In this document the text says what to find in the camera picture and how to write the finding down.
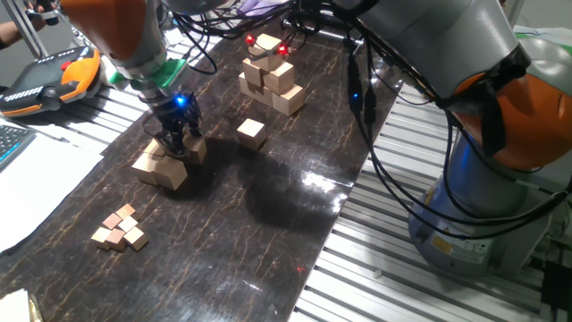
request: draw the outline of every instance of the wooden cube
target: wooden cube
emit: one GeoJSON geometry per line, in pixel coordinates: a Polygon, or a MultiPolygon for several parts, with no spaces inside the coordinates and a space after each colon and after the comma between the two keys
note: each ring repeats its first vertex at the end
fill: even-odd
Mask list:
{"type": "Polygon", "coordinates": [[[254,120],[247,119],[237,130],[237,136],[239,137],[239,143],[241,146],[257,150],[262,142],[266,140],[265,125],[254,120]]]}
{"type": "Polygon", "coordinates": [[[107,236],[105,241],[109,244],[109,248],[112,250],[124,252],[125,247],[127,247],[125,240],[123,239],[124,235],[125,232],[123,230],[114,228],[111,233],[109,233],[109,236],[107,236]]]}
{"type": "Polygon", "coordinates": [[[284,63],[276,70],[265,73],[262,78],[265,86],[274,94],[284,94],[294,87],[294,66],[284,63]]]}
{"type": "Polygon", "coordinates": [[[239,75],[240,91],[253,97],[258,102],[272,106],[272,91],[266,87],[259,87],[253,83],[247,82],[244,72],[239,75]]]}
{"type": "Polygon", "coordinates": [[[111,214],[103,224],[107,229],[114,229],[123,219],[116,214],[111,214]]]}
{"type": "Polygon", "coordinates": [[[172,157],[164,157],[159,161],[153,174],[157,184],[173,191],[177,190],[181,183],[187,179],[185,164],[172,157]]]}
{"type": "Polygon", "coordinates": [[[280,65],[282,65],[283,59],[281,55],[269,55],[261,59],[251,60],[250,63],[264,72],[271,72],[280,65]]]}
{"type": "Polygon", "coordinates": [[[261,55],[267,50],[276,50],[281,42],[282,40],[279,38],[262,34],[258,36],[254,46],[248,47],[248,52],[252,55],[261,55]]]}
{"type": "Polygon", "coordinates": [[[304,105],[304,89],[294,85],[292,89],[282,95],[272,95],[273,107],[290,116],[304,105]]]}
{"type": "Polygon", "coordinates": [[[127,243],[135,250],[139,251],[149,240],[146,235],[141,232],[137,227],[133,227],[128,233],[123,236],[127,243]]]}
{"type": "Polygon", "coordinates": [[[91,241],[93,241],[96,246],[102,250],[109,250],[109,243],[107,242],[107,237],[111,234],[111,231],[106,228],[97,228],[96,233],[91,236],[91,241]]]}
{"type": "Polygon", "coordinates": [[[190,163],[192,165],[202,165],[203,160],[206,156],[206,143],[205,138],[194,137],[190,134],[185,135],[182,140],[185,148],[189,151],[189,157],[186,157],[183,162],[190,163]]]}
{"type": "Polygon", "coordinates": [[[161,157],[143,153],[131,166],[131,169],[141,182],[157,185],[153,170],[155,170],[159,161],[161,161],[161,157]]]}
{"type": "Polygon", "coordinates": [[[262,71],[260,67],[250,63],[250,59],[246,58],[242,61],[242,69],[244,70],[244,77],[247,82],[263,87],[265,84],[262,82],[262,71]]]}
{"type": "Polygon", "coordinates": [[[151,140],[151,143],[149,143],[149,145],[145,148],[143,152],[158,157],[164,156],[164,149],[161,148],[161,146],[159,145],[159,143],[157,143],[155,139],[151,140]]]}
{"type": "Polygon", "coordinates": [[[133,219],[133,217],[131,216],[128,216],[127,218],[123,219],[117,226],[119,227],[119,229],[127,233],[128,231],[133,229],[133,227],[137,226],[137,224],[138,224],[137,220],[133,219]]]}
{"type": "Polygon", "coordinates": [[[141,219],[139,213],[130,204],[125,204],[125,206],[121,207],[121,209],[115,211],[115,214],[122,219],[125,219],[129,216],[133,217],[135,220],[141,219]]]}

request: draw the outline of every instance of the cable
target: cable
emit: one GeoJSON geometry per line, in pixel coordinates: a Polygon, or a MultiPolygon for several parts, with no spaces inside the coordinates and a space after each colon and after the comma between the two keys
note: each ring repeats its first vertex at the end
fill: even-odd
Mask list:
{"type": "Polygon", "coordinates": [[[203,70],[200,70],[200,69],[198,69],[198,68],[196,68],[196,67],[193,67],[193,66],[191,66],[191,65],[189,65],[189,68],[192,69],[192,70],[195,71],[195,72],[200,72],[200,73],[203,73],[203,74],[206,74],[206,75],[215,75],[216,72],[218,72],[218,69],[217,69],[217,67],[216,67],[216,63],[215,63],[215,60],[213,59],[213,57],[211,57],[211,56],[206,52],[206,50],[205,50],[201,45],[199,45],[199,43],[198,43],[198,42],[189,34],[189,32],[184,28],[183,25],[184,25],[185,22],[183,22],[183,20],[181,19],[181,17],[180,17],[179,14],[175,14],[175,15],[174,15],[174,19],[177,21],[177,24],[179,25],[179,29],[185,33],[185,35],[187,36],[187,38],[190,39],[190,41],[198,48],[198,50],[206,57],[206,59],[207,59],[207,60],[210,62],[210,64],[213,66],[213,70],[212,70],[212,71],[203,71],[203,70]]]}
{"type": "Polygon", "coordinates": [[[383,80],[383,78],[381,78],[376,71],[374,71],[374,73],[375,73],[375,76],[377,76],[377,78],[383,83],[383,85],[385,85],[388,89],[390,89],[390,91],[392,91],[393,94],[395,94],[395,96],[401,98],[402,100],[404,100],[404,101],[405,101],[406,103],[408,103],[408,104],[411,104],[411,105],[413,105],[413,106],[424,106],[424,105],[427,105],[427,104],[433,102],[432,100],[428,100],[428,101],[426,101],[426,102],[424,102],[424,103],[411,102],[411,101],[409,101],[409,100],[403,98],[403,96],[400,95],[399,92],[398,92],[397,90],[395,90],[390,84],[388,84],[385,80],[383,80]]]}

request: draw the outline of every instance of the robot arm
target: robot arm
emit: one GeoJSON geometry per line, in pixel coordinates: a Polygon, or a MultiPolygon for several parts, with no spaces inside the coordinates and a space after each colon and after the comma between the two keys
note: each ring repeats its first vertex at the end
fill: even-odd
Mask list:
{"type": "MultiPolygon", "coordinates": [[[[164,1],[181,14],[201,13],[222,2],[164,1]]],[[[61,5],[71,23],[111,58],[120,76],[141,90],[141,99],[163,124],[160,143],[182,153],[182,127],[192,123],[198,134],[198,120],[186,117],[199,113],[193,108],[181,115],[173,103],[181,93],[190,97],[182,88],[188,68],[180,66],[176,79],[181,81],[163,86],[153,81],[173,64],[165,61],[155,17],[158,1],[62,0],[61,5]]],[[[299,5],[316,8],[322,2],[299,5]]],[[[381,39],[377,45],[400,58],[399,67],[417,75],[415,85],[440,108],[455,112],[485,154],[503,165],[546,165],[572,148],[572,112],[567,110],[572,90],[550,84],[569,67],[534,68],[526,74],[531,58],[498,0],[337,0],[330,6],[345,21],[362,21],[381,39]]],[[[536,49],[555,50],[546,44],[536,49]]]]}

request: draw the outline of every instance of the table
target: table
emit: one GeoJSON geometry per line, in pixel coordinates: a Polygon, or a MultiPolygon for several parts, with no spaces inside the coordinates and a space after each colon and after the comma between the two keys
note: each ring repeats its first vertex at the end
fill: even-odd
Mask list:
{"type": "MultiPolygon", "coordinates": [[[[135,122],[0,258],[0,296],[26,288],[46,321],[285,320],[367,151],[346,103],[341,44],[311,38],[289,58],[296,83],[307,88],[306,105],[292,117],[240,94],[244,53],[242,42],[222,42],[213,51],[219,72],[191,84],[205,120],[202,167],[188,167],[177,191],[138,182],[130,165],[150,139],[135,122]],[[258,152],[234,137],[246,118],[267,126],[258,152]],[[139,253],[97,250],[90,235],[125,203],[141,214],[149,244],[139,253]]],[[[378,132],[394,96],[375,85],[378,132]]]]}

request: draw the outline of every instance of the person's hand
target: person's hand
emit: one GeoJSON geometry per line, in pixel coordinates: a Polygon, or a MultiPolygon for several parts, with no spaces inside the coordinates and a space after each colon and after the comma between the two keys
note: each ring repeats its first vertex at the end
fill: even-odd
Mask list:
{"type": "MultiPolygon", "coordinates": [[[[28,3],[28,8],[31,10],[34,10],[34,5],[32,3],[28,3]]],[[[43,13],[44,7],[42,7],[41,5],[38,6],[37,9],[37,13],[43,13]]],[[[44,21],[41,17],[34,17],[34,19],[31,20],[32,22],[32,26],[34,26],[34,29],[36,31],[40,31],[42,30],[45,26],[46,26],[46,21],[44,21]]]]}

